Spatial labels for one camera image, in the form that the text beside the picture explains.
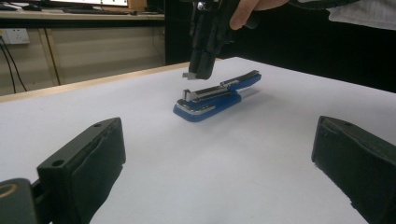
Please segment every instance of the white tabletop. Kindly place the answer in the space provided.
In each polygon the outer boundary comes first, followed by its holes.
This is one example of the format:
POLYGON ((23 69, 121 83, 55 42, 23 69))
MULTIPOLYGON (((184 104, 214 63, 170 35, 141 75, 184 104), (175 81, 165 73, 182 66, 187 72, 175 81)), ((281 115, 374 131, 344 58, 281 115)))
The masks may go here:
POLYGON ((366 223, 310 160, 320 115, 396 145, 396 94, 239 58, 208 81, 187 68, 0 104, 0 180, 35 168, 90 125, 122 119, 127 162, 92 223, 366 223), (199 123, 172 109, 182 90, 258 70, 238 105, 199 123))

